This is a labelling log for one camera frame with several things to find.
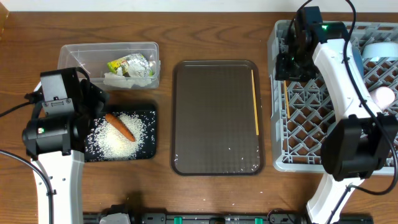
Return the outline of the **pink cup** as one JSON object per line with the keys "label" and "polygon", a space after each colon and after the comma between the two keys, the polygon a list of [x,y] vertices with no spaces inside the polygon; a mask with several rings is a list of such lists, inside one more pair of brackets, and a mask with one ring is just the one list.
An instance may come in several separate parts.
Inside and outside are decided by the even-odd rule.
{"label": "pink cup", "polygon": [[386,110],[395,100],[394,92],[385,86],[381,86],[370,92],[373,102],[381,111]]}

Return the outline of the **brown serving tray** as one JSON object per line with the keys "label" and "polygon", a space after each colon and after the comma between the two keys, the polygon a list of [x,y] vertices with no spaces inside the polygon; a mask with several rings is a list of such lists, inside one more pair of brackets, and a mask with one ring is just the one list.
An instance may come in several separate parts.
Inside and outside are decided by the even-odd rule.
{"label": "brown serving tray", "polygon": [[[251,70],[259,135],[256,136]],[[265,165],[259,71],[250,60],[186,60],[173,72],[170,165],[181,176],[244,176]]]}

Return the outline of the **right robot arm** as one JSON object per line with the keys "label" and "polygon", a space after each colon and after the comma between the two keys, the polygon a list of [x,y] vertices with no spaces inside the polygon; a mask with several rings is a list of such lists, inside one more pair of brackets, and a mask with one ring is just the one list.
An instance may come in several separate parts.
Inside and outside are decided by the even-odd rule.
{"label": "right robot arm", "polygon": [[336,124],[320,155],[325,170],[307,202],[310,223],[336,223],[353,190],[396,156],[397,119],[384,115],[371,98],[355,62],[353,26],[324,22],[319,7],[303,4],[287,30],[286,53],[276,58],[276,79],[304,82],[321,75]]}

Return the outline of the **grey dishwasher rack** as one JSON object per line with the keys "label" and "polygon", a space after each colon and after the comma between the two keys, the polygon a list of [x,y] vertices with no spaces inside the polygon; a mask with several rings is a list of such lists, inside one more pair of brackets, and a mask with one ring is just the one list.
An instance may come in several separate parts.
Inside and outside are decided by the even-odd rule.
{"label": "grey dishwasher rack", "polygon": [[[331,98],[320,75],[307,83],[286,81],[289,104],[287,117],[283,81],[275,80],[275,62],[279,53],[287,52],[285,36],[290,21],[279,20],[267,42],[268,71],[272,90],[271,141],[272,160],[281,172],[324,172],[320,148],[328,128],[335,122]],[[397,23],[357,22],[351,43],[363,51],[376,42],[397,43]],[[380,86],[393,90],[396,98],[384,114],[397,118],[397,60],[363,59],[364,83],[369,91]]]}

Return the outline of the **green yellow snack wrapper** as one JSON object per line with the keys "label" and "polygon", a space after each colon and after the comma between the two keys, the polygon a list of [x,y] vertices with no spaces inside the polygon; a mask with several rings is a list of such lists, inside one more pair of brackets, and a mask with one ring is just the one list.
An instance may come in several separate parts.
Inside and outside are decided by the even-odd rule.
{"label": "green yellow snack wrapper", "polygon": [[127,73],[127,67],[128,67],[127,56],[108,62],[107,66],[109,68],[109,71],[112,73],[115,73],[117,75],[129,76],[129,74]]}

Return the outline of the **wooden chopstick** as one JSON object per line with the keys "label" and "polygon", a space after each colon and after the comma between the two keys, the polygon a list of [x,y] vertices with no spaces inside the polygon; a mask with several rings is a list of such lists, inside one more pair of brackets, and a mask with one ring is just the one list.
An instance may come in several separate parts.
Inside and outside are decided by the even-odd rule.
{"label": "wooden chopstick", "polygon": [[254,82],[254,70],[251,70],[251,85],[252,85],[252,98],[253,98],[253,107],[254,107],[254,120],[255,120],[255,129],[256,136],[259,135],[259,123],[258,123],[258,115],[257,115],[257,102],[256,102],[256,88]]}
{"label": "wooden chopstick", "polygon": [[287,119],[290,119],[289,94],[288,94],[287,84],[286,84],[285,80],[283,82],[283,86],[284,86],[284,96],[285,96],[285,110],[286,110],[286,114],[287,114]]}

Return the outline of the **clear plastic bin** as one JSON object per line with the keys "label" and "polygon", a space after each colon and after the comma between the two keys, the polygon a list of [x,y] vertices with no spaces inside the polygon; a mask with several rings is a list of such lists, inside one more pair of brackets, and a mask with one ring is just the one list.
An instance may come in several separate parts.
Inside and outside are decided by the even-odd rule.
{"label": "clear plastic bin", "polygon": [[[140,87],[118,88],[105,85],[104,74],[109,73],[108,62],[127,56],[141,53],[149,61],[153,71],[152,83]],[[64,45],[60,50],[58,68],[81,67],[90,76],[92,84],[103,90],[138,90],[154,89],[160,83],[159,46],[155,42],[113,42],[96,44]]]}

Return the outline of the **orange carrot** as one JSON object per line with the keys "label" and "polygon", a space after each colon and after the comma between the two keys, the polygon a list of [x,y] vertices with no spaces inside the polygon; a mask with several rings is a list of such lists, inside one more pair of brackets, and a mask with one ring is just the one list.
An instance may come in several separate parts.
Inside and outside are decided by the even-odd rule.
{"label": "orange carrot", "polygon": [[111,124],[114,128],[116,128],[126,139],[131,142],[135,142],[136,139],[132,132],[127,128],[127,126],[115,115],[113,114],[106,114],[105,120]]}

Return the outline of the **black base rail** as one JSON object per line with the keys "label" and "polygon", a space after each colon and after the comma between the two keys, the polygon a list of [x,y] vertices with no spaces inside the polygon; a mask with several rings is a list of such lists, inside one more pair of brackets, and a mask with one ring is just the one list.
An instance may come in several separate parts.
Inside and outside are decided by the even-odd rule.
{"label": "black base rail", "polygon": [[84,223],[130,223],[130,224],[310,224],[306,215],[296,215],[282,209],[273,209],[265,215],[253,214],[191,214],[191,213],[138,213],[125,205],[112,205],[101,213],[84,213]]}

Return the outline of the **white tissue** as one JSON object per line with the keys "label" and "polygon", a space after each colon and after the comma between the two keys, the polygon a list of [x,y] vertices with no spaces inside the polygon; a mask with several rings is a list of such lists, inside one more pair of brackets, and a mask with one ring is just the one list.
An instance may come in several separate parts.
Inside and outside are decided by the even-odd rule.
{"label": "white tissue", "polygon": [[150,78],[138,77],[131,79],[130,77],[124,77],[115,75],[114,73],[105,73],[104,81],[105,85],[118,87],[118,88],[132,88],[134,85],[144,87],[152,83]]}

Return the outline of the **large blue plate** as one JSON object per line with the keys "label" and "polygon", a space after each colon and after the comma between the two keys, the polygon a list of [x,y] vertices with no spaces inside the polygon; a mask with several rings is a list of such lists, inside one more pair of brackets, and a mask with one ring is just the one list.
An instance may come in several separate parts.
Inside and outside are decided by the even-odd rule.
{"label": "large blue plate", "polygon": [[352,46],[352,52],[353,52],[353,58],[355,61],[355,64],[358,68],[358,71],[361,75],[362,78],[364,78],[364,65],[363,65],[363,60],[361,56],[361,52],[357,47]]}

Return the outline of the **small light blue bowl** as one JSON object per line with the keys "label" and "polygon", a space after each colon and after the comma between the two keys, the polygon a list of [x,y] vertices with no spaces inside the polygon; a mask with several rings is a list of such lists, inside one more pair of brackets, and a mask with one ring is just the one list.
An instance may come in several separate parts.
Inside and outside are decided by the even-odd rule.
{"label": "small light blue bowl", "polygon": [[387,61],[397,60],[397,46],[395,42],[378,42],[365,46],[362,53],[363,60],[370,59],[371,62],[378,62],[382,58]]}

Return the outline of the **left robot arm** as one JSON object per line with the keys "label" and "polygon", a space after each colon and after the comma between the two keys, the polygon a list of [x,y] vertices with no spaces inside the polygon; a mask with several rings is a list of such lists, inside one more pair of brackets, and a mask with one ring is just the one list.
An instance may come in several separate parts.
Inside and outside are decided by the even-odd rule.
{"label": "left robot arm", "polygon": [[85,139],[109,95],[71,67],[42,72],[25,98],[34,105],[22,141],[35,168],[39,223],[83,223]]}

